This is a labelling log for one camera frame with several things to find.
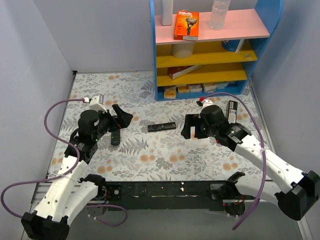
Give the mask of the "large black remote control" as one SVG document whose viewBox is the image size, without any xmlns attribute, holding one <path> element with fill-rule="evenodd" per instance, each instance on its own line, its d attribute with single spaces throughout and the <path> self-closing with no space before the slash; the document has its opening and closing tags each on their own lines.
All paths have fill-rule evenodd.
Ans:
<svg viewBox="0 0 320 240">
<path fill-rule="evenodd" d="M 118 146 L 121 142 L 121 130 L 117 129 L 111 132 L 110 144 L 112 146 Z"/>
</svg>

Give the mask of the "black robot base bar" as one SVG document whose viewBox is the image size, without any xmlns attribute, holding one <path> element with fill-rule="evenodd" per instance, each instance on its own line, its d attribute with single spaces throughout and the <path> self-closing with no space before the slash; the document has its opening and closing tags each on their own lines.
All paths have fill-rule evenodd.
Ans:
<svg viewBox="0 0 320 240">
<path fill-rule="evenodd" d="M 223 211 L 245 213 L 245 196 L 227 181 L 114 181 L 98 188 L 93 200 L 126 210 Z"/>
</svg>

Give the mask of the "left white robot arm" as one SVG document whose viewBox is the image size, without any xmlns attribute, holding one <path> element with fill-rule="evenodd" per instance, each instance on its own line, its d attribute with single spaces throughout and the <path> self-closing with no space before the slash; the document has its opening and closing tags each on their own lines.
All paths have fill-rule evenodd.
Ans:
<svg viewBox="0 0 320 240">
<path fill-rule="evenodd" d="M 98 149 L 98 141 L 108 132 L 127 128 L 133 115 L 112 105 L 115 115 L 100 103 L 93 103 L 80 114 L 56 177 L 33 212 L 26 212 L 21 223 L 32 240 L 65 240 L 70 226 L 87 203 L 106 196 L 105 178 L 91 174 L 73 191 L 80 175 Z"/>
</svg>

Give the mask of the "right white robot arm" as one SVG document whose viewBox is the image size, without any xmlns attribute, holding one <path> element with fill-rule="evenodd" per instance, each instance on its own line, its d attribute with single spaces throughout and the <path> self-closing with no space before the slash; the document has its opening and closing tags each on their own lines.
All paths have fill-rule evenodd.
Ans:
<svg viewBox="0 0 320 240">
<path fill-rule="evenodd" d="M 252 212 L 260 200 L 279 207 L 289 218 L 299 221 L 320 199 L 320 177 L 314 171 L 304 172 L 285 162 L 263 146 L 246 127 L 230 123 L 223 111 L 209 100 L 201 102 L 200 113 L 187 114 L 181 135 L 190 139 L 215 138 L 216 142 L 244 157 L 260 170 L 262 180 L 254 183 L 241 174 L 226 186 L 227 195 L 237 199 L 241 195 L 255 197 Z"/>
</svg>

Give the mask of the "small slim black remote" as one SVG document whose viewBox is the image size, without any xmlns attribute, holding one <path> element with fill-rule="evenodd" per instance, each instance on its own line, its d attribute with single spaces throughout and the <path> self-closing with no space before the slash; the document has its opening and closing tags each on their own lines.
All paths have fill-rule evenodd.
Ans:
<svg viewBox="0 0 320 240">
<path fill-rule="evenodd" d="M 151 124 L 147 126 L 147 131 L 151 132 L 159 132 L 166 130 L 175 130 L 177 128 L 175 122 L 167 122 L 167 123 L 159 123 L 159 124 Z"/>
</svg>

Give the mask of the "yellow small box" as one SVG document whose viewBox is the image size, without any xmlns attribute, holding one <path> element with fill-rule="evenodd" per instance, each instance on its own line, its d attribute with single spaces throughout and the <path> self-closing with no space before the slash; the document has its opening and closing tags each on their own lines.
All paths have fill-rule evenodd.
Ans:
<svg viewBox="0 0 320 240">
<path fill-rule="evenodd" d="M 164 99 L 174 100 L 174 99 L 176 99 L 176 95 L 177 95 L 177 90 L 175 87 L 170 87 L 170 88 L 164 89 L 164 93 L 163 93 Z"/>
</svg>

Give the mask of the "black battery package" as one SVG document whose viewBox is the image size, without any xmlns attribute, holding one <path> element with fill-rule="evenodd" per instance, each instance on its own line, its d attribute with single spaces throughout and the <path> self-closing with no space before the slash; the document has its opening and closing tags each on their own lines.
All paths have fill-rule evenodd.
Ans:
<svg viewBox="0 0 320 240">
<path fill-rule="evenodd" d="M 238 102 L 234 100 L 229 100 L 227 104 L 227 112 L 226 117 L 229 123 L 237 122 L 237 114 L 238 114 Z"/>
</svg>

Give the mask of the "floral table mat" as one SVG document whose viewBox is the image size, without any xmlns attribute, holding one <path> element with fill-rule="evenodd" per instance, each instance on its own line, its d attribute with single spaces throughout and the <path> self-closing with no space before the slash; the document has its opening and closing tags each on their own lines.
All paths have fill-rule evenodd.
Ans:
<svg viewBox="0 0 320 240">
<path fill-rule="evenodd" d="M 66 107 L 59 137 L 68 140 L 78 126 L 80 113 L 88 108 L 79 98 L 104 96 L 111 109 L 118 104 L 133 115 L 120 133 L 120 144 L 111 145 L 110 134 L 98 141 L 98 149 L 83 172 L 108 181 L 207 181 L 226 180 L 243 172 L 253 180 L 262 171 L 244 157 L 216 143 L 213 138 L 184 139 L 185 115 L 197 113 L 195 99 L 156 101 L 154 75 L 150 71 L 78 73 Z M 148 125 L 175 122 L 176 129 L 148 132 Z"/>
</svg>

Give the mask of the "light blue small box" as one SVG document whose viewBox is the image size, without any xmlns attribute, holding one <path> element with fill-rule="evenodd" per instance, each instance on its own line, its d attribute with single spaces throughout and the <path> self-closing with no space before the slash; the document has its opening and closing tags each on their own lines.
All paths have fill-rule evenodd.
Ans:
<svg viewBox="0 0 320 240">
<path fill-rule="evenodd" d="M 227 86 L 228 86 L 228 82 L 217 82 L 216 83 L 216 89 L 217 90 L 220 90 L 220 89 L 224 89 L 224 88 L 226 88 Z"/>
</svg>

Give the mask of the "red white long box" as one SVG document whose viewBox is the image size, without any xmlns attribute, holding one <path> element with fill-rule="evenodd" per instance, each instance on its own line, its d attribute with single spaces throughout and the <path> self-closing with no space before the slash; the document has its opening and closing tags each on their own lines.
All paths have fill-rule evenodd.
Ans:
<svg viewBox="0 0 320 240">
<path fill-rule="evenodd" d="M 175 80 L 186 74 L 192 73 L 196 70 L 201 69 L 202 65 L 186 65 L 186 66 L 172 66 L 167 68 L 167 75 Z"/>
</svg>

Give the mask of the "blue shelf unit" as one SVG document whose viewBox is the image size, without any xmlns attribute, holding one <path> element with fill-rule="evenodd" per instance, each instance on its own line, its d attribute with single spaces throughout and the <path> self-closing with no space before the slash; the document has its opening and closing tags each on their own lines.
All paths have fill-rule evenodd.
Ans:
<svg viewBox="0 0 320 240">
<path fill-rule="evenodd" d="M 169 86 L 228 82 L 223 89 L 216 89 L 219 96 L 227 93 L 240 95 L 247 83 L 257 74 L 276 29 L 281 21 L 283 0 L 259 0 L 254 8 L 228 11 L 221 30 L 209 28 L 210 12 L 199 14 L 199 36 L 193 54 L 176 58 L 171 54 L 174 44 L 188 44 L 187 40 L 174 40 L 174 25 L 163 26 L 155 14 L 154 1 L 149 1 L 152 66 L 155 100 L 164 101 L 164 90 Z M 239 52 L 222 47 L 225 40 L 246 40 Z M 202 68 L 171 79 L 169 67 L 202 65 Z"/>
</svg>

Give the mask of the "white cylinder container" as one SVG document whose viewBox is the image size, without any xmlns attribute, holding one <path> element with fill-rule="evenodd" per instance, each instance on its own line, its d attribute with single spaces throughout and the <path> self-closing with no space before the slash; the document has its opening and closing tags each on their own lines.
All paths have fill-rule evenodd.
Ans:
<svg viewBox="0 0 320 240">
<path fill-rule="evenodd" d="M 192 56 L 194 43 L 179 43 L 171 46 L 171 54 L 177 59 L 186 59 Z"/>
</svg>

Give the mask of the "blue white packet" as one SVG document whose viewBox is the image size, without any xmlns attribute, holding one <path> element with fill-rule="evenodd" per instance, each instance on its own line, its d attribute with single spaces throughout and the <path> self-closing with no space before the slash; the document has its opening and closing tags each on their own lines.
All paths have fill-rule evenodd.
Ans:
<svg viewBox="0 0 320 240">
<path fill-rule="evenodd" d="M 245 39 L 235 39 L 235 40 L 223 40 L 221 42 L 222 47 L 229 52 L 239 52 L 244 44 L 246 43 Z"/>
</svg>

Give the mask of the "clear plastic bottle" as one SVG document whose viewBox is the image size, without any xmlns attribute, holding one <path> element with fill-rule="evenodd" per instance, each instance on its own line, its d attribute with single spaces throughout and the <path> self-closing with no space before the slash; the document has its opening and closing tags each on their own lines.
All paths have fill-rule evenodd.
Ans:
<svg viewBox="0 0 320 240">
<path fill-rule="evenodd" d="M 224 27 L 231 0 L 214 0 L 208 26 L 212 30 L 221 30 Z"/>
</svg>

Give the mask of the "white tall bottle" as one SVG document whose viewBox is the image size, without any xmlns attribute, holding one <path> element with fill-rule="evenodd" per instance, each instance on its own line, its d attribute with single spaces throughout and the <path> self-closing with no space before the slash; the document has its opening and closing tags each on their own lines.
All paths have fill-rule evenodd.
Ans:
<svg viewBox="0 0 320 240">
<path fill-rule="evenodd" d="M 173 0 L 161 0 L 161 24 L 163 26 L 172 25 L 173 5 Z"/>
</svg>

